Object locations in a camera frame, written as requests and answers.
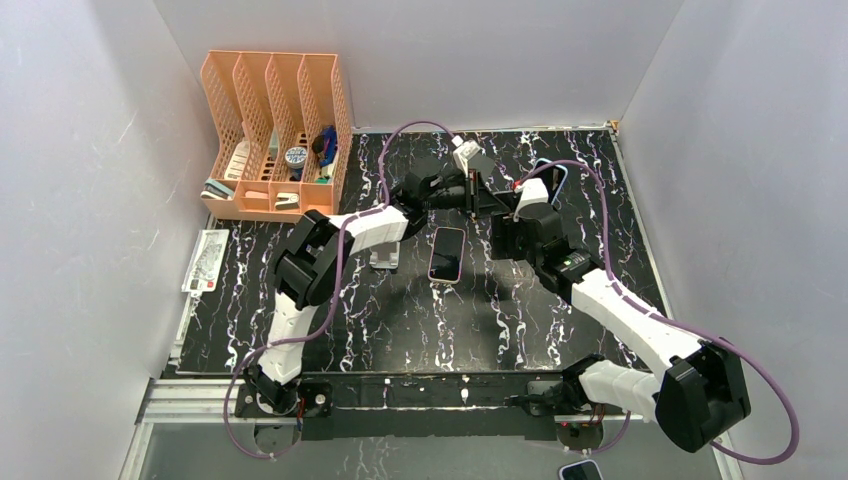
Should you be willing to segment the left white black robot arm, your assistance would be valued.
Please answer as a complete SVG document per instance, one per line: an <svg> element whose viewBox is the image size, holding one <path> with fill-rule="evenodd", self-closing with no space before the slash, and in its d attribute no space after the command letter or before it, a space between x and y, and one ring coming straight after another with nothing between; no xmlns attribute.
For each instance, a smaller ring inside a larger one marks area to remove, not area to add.
<svg viewBox="0 0 848 480"><path fill-rule="evenodd" d="M387 200L364 211L324 215L307 211L285 240L274 271L274 311L265 344L244 361L245 382L255 401L275 416L291 414L300 402L303 349L321 335L312 331L316 312L329 310L322 326L332 323L340 300L347 261L364 250L397 246L415 236L432 210L459 210L472 218L494 216L515 222L547 194L538 179L494 192L483 175L494 164L476 154L472 163L441 166L423 160L398 182Z"/></svg>

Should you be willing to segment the white stapler in organizer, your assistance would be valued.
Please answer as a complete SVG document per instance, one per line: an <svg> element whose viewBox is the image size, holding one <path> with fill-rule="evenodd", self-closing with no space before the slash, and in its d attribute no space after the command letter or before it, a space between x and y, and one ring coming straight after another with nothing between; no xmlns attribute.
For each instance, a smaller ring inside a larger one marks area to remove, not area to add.
<svg viewBox="0 0 848 480"><path fill-rule="evenodd" d="M300 195L291 192L279 192L274 199L276 211L297 210L300 208Z"/></svg>

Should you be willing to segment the blue black item in organizer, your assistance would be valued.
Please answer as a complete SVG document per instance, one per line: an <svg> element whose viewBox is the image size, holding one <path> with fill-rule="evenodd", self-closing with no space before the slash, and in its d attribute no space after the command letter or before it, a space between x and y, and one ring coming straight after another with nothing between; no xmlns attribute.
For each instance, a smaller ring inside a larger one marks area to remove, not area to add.
<svg viewBox="0 0 848 480"><path fill-rule="evenodd" d="M324 127L312 140L311 151L315 154L320 167L332 164L336 157L338 135L333 125Z"/></svg>

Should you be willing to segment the phone at bottom edge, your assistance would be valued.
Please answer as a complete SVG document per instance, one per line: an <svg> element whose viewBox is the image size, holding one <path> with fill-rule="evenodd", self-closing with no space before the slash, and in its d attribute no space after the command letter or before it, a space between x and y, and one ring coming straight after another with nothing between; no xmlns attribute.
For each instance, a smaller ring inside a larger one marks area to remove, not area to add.
<svg viewBox="0 0 848 480"><path fill-rule="evenodd" d="M559 480L603 480L603 475L594 460L586 459L561 467Z"/></svg>

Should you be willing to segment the blue case phone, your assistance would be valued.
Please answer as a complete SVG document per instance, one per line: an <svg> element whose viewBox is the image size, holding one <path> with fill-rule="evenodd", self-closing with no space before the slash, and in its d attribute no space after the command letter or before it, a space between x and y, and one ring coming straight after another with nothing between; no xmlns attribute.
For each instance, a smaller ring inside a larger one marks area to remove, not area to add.
<svg viewBox="0 0 848 480"><path fill-rule="evenodd" d="M554 205L563 186L567 182L568 169L564 165L554 165L541 173L533 176L533 179L541 180L548 193L548 203Z"/></svg>

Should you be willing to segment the round base black phone stand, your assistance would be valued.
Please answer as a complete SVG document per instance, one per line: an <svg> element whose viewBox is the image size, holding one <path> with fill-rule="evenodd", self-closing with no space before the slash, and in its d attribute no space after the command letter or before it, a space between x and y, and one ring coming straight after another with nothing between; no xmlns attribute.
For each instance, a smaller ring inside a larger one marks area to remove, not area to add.
<svg viewBox="0 0 848 480"><path fill-rule="evenodd" d="M489 189L489 180L496 167L496 162L482 152L477 152L466 161L467 177L473 180L479 188Z"/></svg>

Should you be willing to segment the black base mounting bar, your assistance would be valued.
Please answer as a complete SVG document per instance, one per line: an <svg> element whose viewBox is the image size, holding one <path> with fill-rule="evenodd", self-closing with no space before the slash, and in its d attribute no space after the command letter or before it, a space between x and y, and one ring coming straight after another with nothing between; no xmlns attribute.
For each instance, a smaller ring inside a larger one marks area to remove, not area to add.
<svg viewBox="0 0 848 480"><path fill-rule="evenodd" d="M253 384L232 412L300 428L307 441L353 437L521 436L579 450L602 442L606 408L573 406L557 372L308 374L274 411Z"/></svg>

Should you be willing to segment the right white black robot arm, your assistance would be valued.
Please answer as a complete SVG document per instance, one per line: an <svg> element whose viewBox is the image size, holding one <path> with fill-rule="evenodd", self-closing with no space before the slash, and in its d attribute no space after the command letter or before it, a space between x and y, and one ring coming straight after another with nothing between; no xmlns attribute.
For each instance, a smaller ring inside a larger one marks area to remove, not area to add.
<svg viewBox="0 0 848 480"><path fill-rule="evenodd" d="M573 248L561 218L547 203L492 221L493 256L525 260L543 287L612 332L646 365L625 368L590 354L561 380L507 401L534 416L587 414L615 405L659 425L679 448L694 453L751 413L738 355L714 340L655 319L655 310L608 278L602 263Z"/></svg>

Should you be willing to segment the white printed packet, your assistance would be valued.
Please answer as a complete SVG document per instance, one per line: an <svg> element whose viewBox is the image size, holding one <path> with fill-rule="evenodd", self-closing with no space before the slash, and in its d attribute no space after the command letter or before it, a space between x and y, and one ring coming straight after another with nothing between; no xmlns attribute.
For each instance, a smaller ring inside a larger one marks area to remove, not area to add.
<svg viewBox="0 0 848 480"><path fill-rule="evenodd" d="M229 236L229 229L204 229L198 233L181 285L183 293L199 298L215 290Z"/></svg>

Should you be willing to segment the white case phone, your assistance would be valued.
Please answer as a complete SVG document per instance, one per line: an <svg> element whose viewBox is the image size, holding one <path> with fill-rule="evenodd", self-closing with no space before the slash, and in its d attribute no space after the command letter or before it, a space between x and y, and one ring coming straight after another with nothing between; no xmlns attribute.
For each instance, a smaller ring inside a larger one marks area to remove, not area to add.
<svg viewBox="0 0 848 480"><path fill-rule="evenodd" d="M436 229L427 272L430 281L444 284L459 282L465 240L466 234L461 229L449 227Z"/></svg>

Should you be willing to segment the teal white eraser block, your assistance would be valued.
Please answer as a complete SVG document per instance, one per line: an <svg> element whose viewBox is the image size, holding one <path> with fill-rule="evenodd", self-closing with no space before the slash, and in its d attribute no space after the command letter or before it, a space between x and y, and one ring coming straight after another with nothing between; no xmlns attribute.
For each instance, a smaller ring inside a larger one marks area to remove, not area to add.
<svg viewBox="0 0 848 480"><path fill-rule="evenodd" d="M234 195L235 191L232 188L215 179L207 179L200 193L201 198L225 201L232 200Z"/></svg>

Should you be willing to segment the orange plastic file organizer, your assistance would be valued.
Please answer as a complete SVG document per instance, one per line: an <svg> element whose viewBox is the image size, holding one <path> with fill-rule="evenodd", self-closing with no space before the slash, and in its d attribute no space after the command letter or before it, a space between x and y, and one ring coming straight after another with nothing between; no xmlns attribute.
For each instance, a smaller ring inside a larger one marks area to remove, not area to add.
<svg viewBox="0 0 848 480"><path fill-rule="evenodd" d="M352 125L338 55L211 50L200 78L218 136L208 179L235 191L232 200L201 198L221 220L296 222L309 211L338 213L352 148ZM335 160L320 167L312 140L333 125ZM284 153L308 149L303 169ZM297 210L276 211L279 192L300 195Z"/></svg>

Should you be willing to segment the round blue white tin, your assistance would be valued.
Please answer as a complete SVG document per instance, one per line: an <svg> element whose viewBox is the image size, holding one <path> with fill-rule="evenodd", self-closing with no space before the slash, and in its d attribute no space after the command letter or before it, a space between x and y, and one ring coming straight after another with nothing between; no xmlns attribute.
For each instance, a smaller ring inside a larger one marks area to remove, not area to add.
<svg viewBox="0 0 848 480"><path fill-rule="evenodd" d="M300 170L304 168L308 159L308 149L304 146L294 146L284 153L284 160L289 169Z"/></svg>

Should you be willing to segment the white phone stand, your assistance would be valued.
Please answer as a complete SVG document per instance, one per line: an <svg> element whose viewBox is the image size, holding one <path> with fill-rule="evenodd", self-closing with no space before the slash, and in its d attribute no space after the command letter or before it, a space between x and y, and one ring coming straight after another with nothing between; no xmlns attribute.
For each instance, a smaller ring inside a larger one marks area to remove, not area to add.
<svg viewBox="0 0 848 480"><path fill-rule="evenodd" d="M400 243L383 243L370 249L369 265L375 270L396 270L400 260Z"/></svg>

